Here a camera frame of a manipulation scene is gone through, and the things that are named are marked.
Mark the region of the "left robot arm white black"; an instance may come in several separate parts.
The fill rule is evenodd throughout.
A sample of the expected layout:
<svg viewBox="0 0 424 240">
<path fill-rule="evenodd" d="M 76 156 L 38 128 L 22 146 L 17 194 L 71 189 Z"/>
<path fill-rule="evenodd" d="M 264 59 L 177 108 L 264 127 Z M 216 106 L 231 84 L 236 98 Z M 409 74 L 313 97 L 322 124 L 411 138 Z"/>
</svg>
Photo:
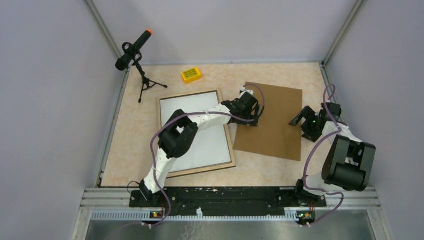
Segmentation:
<svg viewBox="0 0 424 240">
<path fill-rule="evenodd" d="M 265 105 L 259 103 L 251 90 L 207 110 L 186 113 L 177 109 L 150 141 L 153 144 L 158 139 L 157 151 L 151 151 L 152 167 L 139 183 L 141 200 L 149 207 L 160 202 L 159 192 L 164 190 L 173 165 L 189 151 L 199 132 L 229 124 L 257 127 L 264 110 Z"/>
</svg>

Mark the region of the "brown cardboard backing board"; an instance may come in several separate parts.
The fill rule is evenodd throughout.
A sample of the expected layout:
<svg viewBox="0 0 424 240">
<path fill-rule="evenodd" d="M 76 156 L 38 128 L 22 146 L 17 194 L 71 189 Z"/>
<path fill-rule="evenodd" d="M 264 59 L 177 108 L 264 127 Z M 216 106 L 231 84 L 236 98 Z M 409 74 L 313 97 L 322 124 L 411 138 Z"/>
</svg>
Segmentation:
<svg viewBox="0 0 424 240">
<path fill-rule="evenodd" d="M 246 88 L 254 91 L 259 104 L 264 105 L 265 109 L 257 127 L 237 126 L 233 149 L 299 162 L 302 130 L 299 125 L 291 126 L 289 122 L 303 109 L 303 91 L 256 83 L 264 93 L 263 100 L 252 82 L 246 84 Z"/>
</svg>

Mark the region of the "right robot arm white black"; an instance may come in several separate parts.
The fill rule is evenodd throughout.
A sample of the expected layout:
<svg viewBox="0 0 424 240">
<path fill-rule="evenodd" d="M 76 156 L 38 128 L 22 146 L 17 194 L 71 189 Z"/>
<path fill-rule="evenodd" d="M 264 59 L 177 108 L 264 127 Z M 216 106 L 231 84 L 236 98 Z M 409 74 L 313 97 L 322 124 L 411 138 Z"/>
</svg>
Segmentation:
<svg viewBox="0 0 424 240">
<path fill-rule="evenodd" d="M 340 120 L 342 108 L 339 104 L 321 104 L 320 112 L 305 106 L 291 120 L 290 126 L 297 126 L 302 120 L 302 137 L 315 143 L 331 142 L 330 150 L 322 170 L 315 175 L 303 171 L 303 177 L 296 183 L 293 200 L 299 206 L 316 204 L 325 193 L 340 190 L 364 191 L 370 180 L 376 154 L 376 146 L 353 135 L 350 128 Z"/>
</svg>

